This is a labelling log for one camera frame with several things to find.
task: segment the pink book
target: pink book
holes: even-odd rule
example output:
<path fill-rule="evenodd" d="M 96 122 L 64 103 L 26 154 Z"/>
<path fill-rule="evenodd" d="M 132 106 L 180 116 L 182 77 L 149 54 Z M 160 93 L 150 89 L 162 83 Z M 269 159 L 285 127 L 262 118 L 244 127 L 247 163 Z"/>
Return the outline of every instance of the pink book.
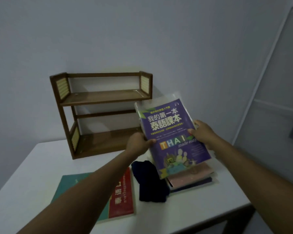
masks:
<path fill-rule="evenodd" d="M 214 169 L 208 166 L 207 163 L 203 162 L 188 170 L 170 175 L 167 179 L 173 188 L 179 188 L 203 180 L 204 178 L 209 177 L 213 172 Z"/>

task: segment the woven side panel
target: woven side panel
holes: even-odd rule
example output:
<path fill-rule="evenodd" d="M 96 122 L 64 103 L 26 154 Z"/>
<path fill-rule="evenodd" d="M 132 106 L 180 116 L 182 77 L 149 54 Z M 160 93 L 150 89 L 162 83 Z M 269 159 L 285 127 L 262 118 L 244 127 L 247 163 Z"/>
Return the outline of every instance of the woven side panel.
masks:
<path fill-rule="evenodd" d="M 76 127 L 73 137 L 71 138 L 71 142 L 73 143 L 74 151 L 76 151 L 77 145 L 79 141 L 79 130 L 78 127 Z"/>
<path fill-rule="evenodd" d="M 147 94 L 149 93 L 149 78 L 141 76 L 141 89 Z"/>
<path fill-rule="evenodd" d="M 56 85 L 59 90 L 60 99 L 63 99 L 67 94 L 69 94 L 68 82 L 66 78 L 58 80 Z"/>

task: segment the person's left hand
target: person's left hand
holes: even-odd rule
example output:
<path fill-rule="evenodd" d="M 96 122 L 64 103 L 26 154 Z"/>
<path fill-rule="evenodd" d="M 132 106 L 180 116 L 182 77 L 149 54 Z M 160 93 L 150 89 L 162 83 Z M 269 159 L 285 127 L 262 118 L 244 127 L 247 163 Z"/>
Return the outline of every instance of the person's left hand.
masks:
<path fill-rule="evenodd" d="M 144 154 L 149 147 L 156 143 L 156 139 L 146 140 L 143 133 L 136 132 L 128 140 L 126 151 L 135 157 Z"/>

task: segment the folded fabric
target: folded fabric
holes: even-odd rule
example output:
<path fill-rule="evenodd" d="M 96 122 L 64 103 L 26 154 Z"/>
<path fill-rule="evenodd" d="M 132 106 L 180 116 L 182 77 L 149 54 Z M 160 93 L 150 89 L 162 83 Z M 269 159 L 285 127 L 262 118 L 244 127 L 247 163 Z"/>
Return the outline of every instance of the folded fabric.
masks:
<path fill-rule="evenodd" d="M 134 177 L 140 184 L 139 200 L 146 202 L 166 202 L 169 188 L 166 181 L 160 180 L 156 167 L 150 161 L 131 164 Z"/>

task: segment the hand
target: hand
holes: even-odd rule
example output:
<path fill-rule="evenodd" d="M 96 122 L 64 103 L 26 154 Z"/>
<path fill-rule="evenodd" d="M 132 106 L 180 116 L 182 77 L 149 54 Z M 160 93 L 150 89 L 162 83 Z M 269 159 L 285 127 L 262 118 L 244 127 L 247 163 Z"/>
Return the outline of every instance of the hand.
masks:
<path fill-rule="evenodd" d="M 130 136 L 127 142 L 126 151 L 129 154 L 138 157 L 144 154 L 148 148 L 155 143 L 156 139 L 150 139 L 147 141 L 143 133 L 136 132 Z"/>
<path fill-rule="evenodd" d="M 202 121 L 194 120 L 194 124 L 198 125 L 198 128 L 196 130 L 188 129 L 188 132 L 191 135 L 194 135 L 194 137 L 198 141 L 204 143 L 207 149 L 212 150 L 212 143 L 215 141 L 216 138 L 218 138 L 218 135 L 212 130 L 209 125 Z"/>

